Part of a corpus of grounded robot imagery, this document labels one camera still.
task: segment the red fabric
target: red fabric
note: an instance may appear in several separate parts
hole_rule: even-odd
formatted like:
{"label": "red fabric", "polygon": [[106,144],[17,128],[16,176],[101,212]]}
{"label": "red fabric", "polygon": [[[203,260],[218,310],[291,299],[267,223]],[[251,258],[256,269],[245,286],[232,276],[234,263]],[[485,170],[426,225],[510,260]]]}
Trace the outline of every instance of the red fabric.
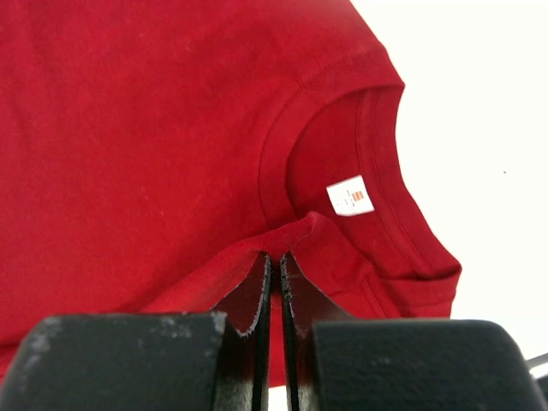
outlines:
{"label": "red fabric", "polygon": [[[347,0],[10,0],[0,30],[0,376],[48,315],[206,310],[258,250],[356,316],[449,315],[403,84]],[[375,211],[336,216],[359,174]]]}

